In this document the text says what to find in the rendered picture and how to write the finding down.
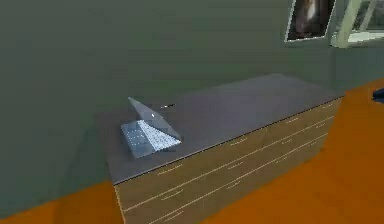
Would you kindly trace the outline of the brown chest of drawers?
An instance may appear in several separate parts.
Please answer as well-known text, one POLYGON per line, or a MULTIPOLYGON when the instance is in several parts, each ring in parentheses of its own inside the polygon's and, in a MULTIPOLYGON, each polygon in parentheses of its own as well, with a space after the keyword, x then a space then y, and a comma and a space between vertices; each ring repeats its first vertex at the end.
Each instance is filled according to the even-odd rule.
POLYGON ((120 126, 138 119, 125 107, 95 124, 124 224, 198 224, 322 148, 343 95, 283 74, 193 92, 136 99, 183 137, 135 158, 120 126), (162 105, 176 104, 161 109, 162 105))

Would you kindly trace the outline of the white framed dark picture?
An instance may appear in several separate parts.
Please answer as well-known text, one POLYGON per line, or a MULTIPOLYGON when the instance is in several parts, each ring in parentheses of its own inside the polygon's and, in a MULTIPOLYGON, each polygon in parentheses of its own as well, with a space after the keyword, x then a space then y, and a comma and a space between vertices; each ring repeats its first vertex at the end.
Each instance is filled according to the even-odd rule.
POLYGON ((336 0, 293 0, 284 41, 300 42, 323 38, 336 0))

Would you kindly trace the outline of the dark blue object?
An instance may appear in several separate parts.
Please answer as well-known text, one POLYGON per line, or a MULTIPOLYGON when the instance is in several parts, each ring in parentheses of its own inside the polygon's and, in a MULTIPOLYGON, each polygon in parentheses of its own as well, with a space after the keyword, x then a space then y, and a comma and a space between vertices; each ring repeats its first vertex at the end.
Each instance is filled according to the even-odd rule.
POLYGON ((384 88, 377 89, 372 93, 372 100, 379 103, 384 103, 384 88))

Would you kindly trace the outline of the pale framed window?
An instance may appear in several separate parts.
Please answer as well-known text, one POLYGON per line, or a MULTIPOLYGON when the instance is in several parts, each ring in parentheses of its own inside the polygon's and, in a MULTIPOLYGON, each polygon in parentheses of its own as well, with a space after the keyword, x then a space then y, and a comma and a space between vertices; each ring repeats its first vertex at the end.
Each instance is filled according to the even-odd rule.
POLYGON ((331 46, 348 48, 384 40, 384 0, 345 0, 331 46))

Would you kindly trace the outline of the silver grey open laptop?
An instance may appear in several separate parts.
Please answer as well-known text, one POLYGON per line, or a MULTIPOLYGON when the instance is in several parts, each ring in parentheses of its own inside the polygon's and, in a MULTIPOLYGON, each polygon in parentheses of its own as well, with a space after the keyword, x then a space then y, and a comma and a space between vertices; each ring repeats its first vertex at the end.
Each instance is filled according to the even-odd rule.
POLYGON ((135 158, 145 157, 181 144, 183 137, 158 112, 128 98, 138 119, 120 126, 122 135, 135 158))

